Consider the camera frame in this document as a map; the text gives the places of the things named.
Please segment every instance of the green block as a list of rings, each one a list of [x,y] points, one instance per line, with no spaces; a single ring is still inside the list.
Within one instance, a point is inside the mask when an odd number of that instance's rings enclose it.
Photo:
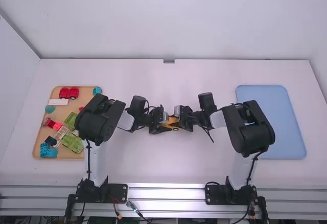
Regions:
[[[81,153],[83,151],[82,139],[69,133],[62,138],[61,143],[72,150],[74,153]]]
[[[77,114],[74,112],[71,112],[68,117],[65,119],[65,124],[70,127],[70,129],[75,129],[75,120],[76,120]]]

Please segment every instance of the red toy car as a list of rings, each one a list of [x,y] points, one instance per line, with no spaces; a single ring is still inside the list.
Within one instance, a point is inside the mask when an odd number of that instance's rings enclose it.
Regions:
[[[80,90],[78,87],[62,87],[59,92],[59,99],[71,99],[75,100],[78,98],[78,95],[80,93]]]

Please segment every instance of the white arm segment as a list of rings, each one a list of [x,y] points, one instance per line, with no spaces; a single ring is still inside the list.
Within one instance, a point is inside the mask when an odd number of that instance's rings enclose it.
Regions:
[[[216,111],[210,116],[210,122],[213,128],[225,127],[226,122],[222,111]],[[228,176],[229,182],[234,190],[239,190],[241,187],[246,186],[247,178],[249,177],[252,159],[258,154],[254,153],[244,158],[242,154],[235,153],[231,173]],[[256,167],[256,162],[254,162],[253,170],[251,177],[254,175]]]
[[[251,154],[247,158],[244,158],[240,153],[236,153],[231,173],[228,176],[229,182],[234,190],[239,190],[241,187],[246,186],[246,181],[249,177],[252,166],[252,160],[258,153]],[[254,161],[251,177],[254,175],[255,167],[256,161]]]
[[[94,182],[96,187],[102,185],[102,183],[107,178],[107,173],[105,170],[105,158],[106,158],[106,143],[101,143],[100,146],[96,146],[94,142],[89,141],[91,149],[90,149],[90,180]],[[84,154],[85,154],[85,172],[86,174],[83,176],[83,180],[87,179],[87,169],[88,169],[88,149],[86,148],[87,142],[83,140],[84,145]]]
[[[118,121],[117,128],[129,131],[133,126],[134,120],[134,117],[124,110],[121,118]]]

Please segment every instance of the blue block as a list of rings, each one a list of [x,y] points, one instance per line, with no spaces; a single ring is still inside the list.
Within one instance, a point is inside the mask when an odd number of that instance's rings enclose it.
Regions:
[[[56,158],[58,155],[57,149],[51,149],[47,143],[40,145],[40,158]]]
[[[101,93],[102,93],[102,89],[100,87],[95,87],[93,89],[93,95],[101,94]]]

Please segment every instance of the yellow object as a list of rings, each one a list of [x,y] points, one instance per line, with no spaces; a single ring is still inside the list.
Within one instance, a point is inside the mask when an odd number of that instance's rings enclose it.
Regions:
[[[171,128],[172,130],[179,130],[180,129],[179,127],[171,125],[173,123],[178,123],[178,122],[179,122],[178,118],[169,116],[168,117],[168,122],[162,124],[161,126],[165,127],[165,128]]]

